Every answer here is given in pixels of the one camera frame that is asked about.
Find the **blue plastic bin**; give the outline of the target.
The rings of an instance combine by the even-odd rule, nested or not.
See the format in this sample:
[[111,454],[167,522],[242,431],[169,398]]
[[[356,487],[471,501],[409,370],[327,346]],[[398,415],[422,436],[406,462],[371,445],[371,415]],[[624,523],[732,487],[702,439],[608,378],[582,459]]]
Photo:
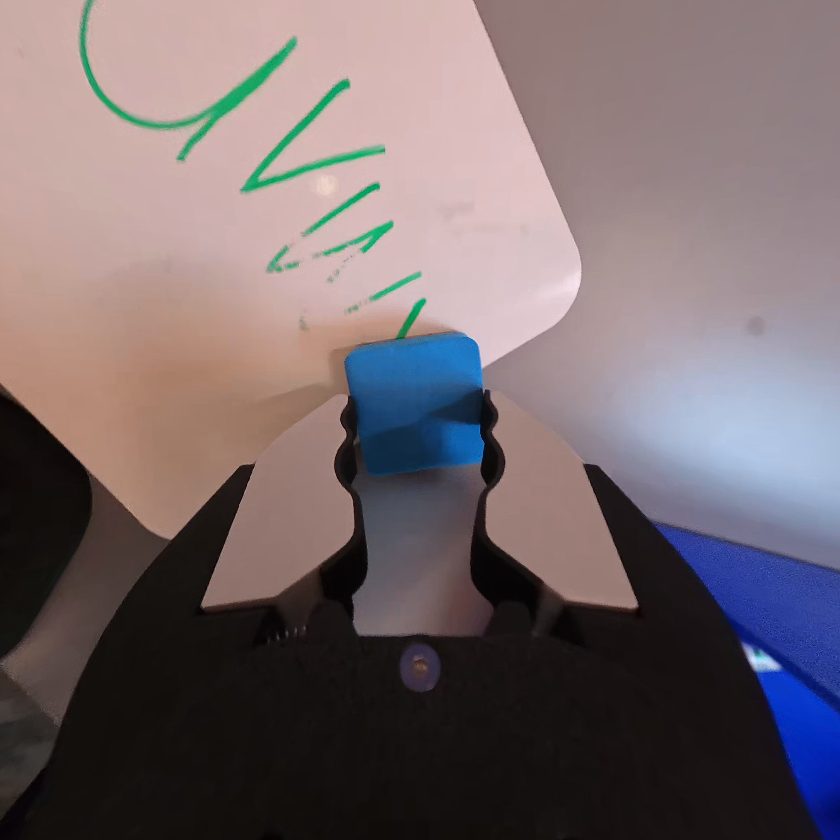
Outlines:
[[667,524],[747,648],[803,799],[839,838],[839,573]]

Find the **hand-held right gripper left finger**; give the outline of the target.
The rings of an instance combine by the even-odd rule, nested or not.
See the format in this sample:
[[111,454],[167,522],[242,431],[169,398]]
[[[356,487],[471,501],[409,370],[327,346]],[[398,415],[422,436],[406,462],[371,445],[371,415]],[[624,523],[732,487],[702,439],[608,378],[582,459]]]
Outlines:
[[277,604],[316,576],[321,597],[354,614],[366,577],[353,399],[336,395],[280,434],[256,459],[201,607]]

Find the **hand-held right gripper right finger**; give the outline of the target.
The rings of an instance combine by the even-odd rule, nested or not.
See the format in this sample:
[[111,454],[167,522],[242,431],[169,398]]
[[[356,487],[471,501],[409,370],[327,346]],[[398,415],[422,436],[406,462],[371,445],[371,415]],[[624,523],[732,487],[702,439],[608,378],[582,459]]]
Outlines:
[[470,577],[492,606],[485,635],[551,634],[574,611],[638,618],[638,600],[584,461],[498,391],[483,395],[484,442]]

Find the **blue whiteboard eraser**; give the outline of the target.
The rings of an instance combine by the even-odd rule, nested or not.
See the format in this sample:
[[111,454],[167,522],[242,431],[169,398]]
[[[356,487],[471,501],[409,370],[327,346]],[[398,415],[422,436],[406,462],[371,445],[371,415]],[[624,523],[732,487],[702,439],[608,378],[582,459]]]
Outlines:
[[367,471],[392,476],[478,464],[480,349],[462,332],[361,345],[344,362]]

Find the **small white whiteboard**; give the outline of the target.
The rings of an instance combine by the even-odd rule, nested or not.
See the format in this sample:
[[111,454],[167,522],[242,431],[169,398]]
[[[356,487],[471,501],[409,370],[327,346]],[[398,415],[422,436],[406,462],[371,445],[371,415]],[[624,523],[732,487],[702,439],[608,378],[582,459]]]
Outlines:
[[2,386],[169,538],[343,357],[560,322],[581,258],[476,2],[1,3]]

